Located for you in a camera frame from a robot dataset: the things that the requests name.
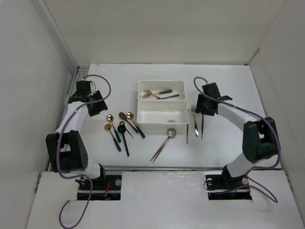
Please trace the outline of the brown wooden fork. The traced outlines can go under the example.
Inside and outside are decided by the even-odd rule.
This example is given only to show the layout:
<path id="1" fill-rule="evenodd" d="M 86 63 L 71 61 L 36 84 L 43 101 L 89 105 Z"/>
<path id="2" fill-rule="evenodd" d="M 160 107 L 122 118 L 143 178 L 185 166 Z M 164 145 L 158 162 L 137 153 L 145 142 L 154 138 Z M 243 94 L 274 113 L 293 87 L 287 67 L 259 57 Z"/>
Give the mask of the brown wooden fork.
<path id="1" fill-rule="evenodd" d="M 174 95 L 170 95 L 170 96 L 167 96 L 167 97 L 160 97 L 159 99 L 165 100 L 165 99 L 170 99 L 170 98 L 176 98 L 176 97 L 179 97 L 179 96 L 180 96 L 179 94 L 174 94 Z"/>

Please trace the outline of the gold fork green handle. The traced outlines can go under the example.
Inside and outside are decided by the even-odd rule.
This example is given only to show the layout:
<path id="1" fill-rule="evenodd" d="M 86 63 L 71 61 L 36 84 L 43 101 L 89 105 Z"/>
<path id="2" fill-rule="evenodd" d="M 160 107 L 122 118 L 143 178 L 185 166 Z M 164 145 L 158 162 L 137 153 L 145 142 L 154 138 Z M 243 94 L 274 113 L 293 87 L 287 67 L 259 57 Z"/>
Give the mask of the gold fork green handle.
<path id="1" fill-rule="evenodd" d="M 158 93 L 158 94 L 168 94 L 168 93 L 172 93 L 172 92 L 173 92 L 172 90 L 165 90 L 165 91 L 156 92 L 156 93 Z"/>

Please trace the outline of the long silver fork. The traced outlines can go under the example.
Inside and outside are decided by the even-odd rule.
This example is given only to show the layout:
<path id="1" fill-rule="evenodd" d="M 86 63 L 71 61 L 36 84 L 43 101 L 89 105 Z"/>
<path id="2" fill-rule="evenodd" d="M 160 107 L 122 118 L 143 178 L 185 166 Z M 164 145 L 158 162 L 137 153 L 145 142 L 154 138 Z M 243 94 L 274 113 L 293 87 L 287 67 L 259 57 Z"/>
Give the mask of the long silver fork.
<path id="1" fill-rule="evenodd" d="M 149 90 L 144 90 L 143 92 L 144 92 L 144 95 L 142 95 L 142 99 L 146 99 L 146 98 L 149 98 L 151 96 L 156 98 L 156 99 L 159 99 L 159 97 L 157 96 L 158 93 L 154 94 Z"/>

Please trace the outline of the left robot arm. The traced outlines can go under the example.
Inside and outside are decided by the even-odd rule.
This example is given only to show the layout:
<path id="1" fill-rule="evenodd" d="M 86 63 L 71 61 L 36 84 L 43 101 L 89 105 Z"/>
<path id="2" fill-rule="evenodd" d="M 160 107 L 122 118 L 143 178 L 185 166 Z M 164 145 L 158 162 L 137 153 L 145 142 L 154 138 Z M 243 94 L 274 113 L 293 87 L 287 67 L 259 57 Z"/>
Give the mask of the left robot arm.
<path id="1" fill-rule="evenodd" d="M 86 116 L 95 116 L 108 107 L 100 91 L 93 92 L 89 81 L 77 81 L 76 92 L 69 98 L 66 115 L 59 128 L 46 136 L 46 146 L 53 172 L 76 173 L 90 178 L 96 189 L 105 187 L 107 178 L 102 165 L 92 162 L 80 130 Z"/>

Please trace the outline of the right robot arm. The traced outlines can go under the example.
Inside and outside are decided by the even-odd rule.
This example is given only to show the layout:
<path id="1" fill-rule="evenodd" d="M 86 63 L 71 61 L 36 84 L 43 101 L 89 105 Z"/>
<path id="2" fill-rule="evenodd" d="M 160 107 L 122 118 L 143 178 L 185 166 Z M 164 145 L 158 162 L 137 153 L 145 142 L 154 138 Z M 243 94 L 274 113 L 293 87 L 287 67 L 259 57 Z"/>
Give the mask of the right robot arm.
<path id="1" fill-rule="evenodd" d="M 274 119 L 238 107 L 232 98 L 219 92 L 216 83 L 202 86 L 198 95 L 196 112 L 203 115 L 219 115 L 226 118 L 243 133 L 242 152 L 225 165 L 221 174 L 207 178 L 209 189 L 233 189 L 246 174 L 262 160 L 270 159 L 280 152 L 280 144 Z"/>

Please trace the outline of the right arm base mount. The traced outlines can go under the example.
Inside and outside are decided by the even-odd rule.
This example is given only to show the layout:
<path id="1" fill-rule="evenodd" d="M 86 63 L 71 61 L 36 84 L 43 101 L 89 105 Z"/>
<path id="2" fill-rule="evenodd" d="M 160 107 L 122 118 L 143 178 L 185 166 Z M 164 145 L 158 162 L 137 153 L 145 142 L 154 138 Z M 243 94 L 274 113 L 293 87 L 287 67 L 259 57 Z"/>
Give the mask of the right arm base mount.
<path id="1" fill-rule="evenodd" d="M 209 200 L 252 200 L 248 179 L 243 176 L 226 180 L 222 174 L 205 174 L 204 188 Z"/>

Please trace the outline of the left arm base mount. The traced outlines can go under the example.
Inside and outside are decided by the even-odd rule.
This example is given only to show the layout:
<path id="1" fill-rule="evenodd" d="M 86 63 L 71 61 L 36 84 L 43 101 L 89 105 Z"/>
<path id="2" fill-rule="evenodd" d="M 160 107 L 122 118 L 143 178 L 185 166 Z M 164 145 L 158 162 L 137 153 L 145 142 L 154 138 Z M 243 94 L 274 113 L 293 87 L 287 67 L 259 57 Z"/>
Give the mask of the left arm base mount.
<path id="1" fill-rule="evenodd" d="M 78 184 L 77 200 L 87 200 L 90 194 L 90 183 L 88 179 L 75 180 Z M 91 200 L 121 200 L 122 172 L 106 171 L 105 178 L 92 180 L 93 188 Z"/>

